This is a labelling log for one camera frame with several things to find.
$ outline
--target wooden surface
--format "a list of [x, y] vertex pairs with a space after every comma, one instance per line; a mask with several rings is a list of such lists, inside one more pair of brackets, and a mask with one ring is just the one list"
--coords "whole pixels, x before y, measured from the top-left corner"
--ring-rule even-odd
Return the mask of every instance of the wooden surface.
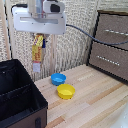
[[98, 12], [128, 16], [128, 8], [108, 8], [108, 9], [98, 10]]
[[50, 77], [35, 82], [49, 104], [46, 128], [110, 128], [128, 102], [128, 86], [86, 65], [62, 73], [76, 89], [70, 100], [57, 95]]

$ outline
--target cable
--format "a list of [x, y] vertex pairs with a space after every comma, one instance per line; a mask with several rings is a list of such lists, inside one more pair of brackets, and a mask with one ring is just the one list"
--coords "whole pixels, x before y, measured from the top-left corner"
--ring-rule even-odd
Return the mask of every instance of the cable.
[[97, 39], [95, 39], [94, 37], [92, 37], [91, 35], [89, 35], [87, 32], [83, 31], [82, 29], [74, 26], [74, 25], [69, 25], [69, 24], [66, 24], [66, 26], [69, 26], [69, 27], [72, 27], [72, 28], [76, 28], [78, 29], [79, 31], [81, 31], [82, 33], [84, 33], [85, 35], [89, 36], [90, 38], [92, 38], [95, 42], [98, 42], [98, 43], [101, 43], [101, 44], [106, 44], [106, 45], [120, 45], [120, 44], [126, 44], [128, 43], [128, 41], [126, 42], [121, 42], [121, 43], [106, 43], [106, 42], [102, 42], [102, 41], [99, 41]]

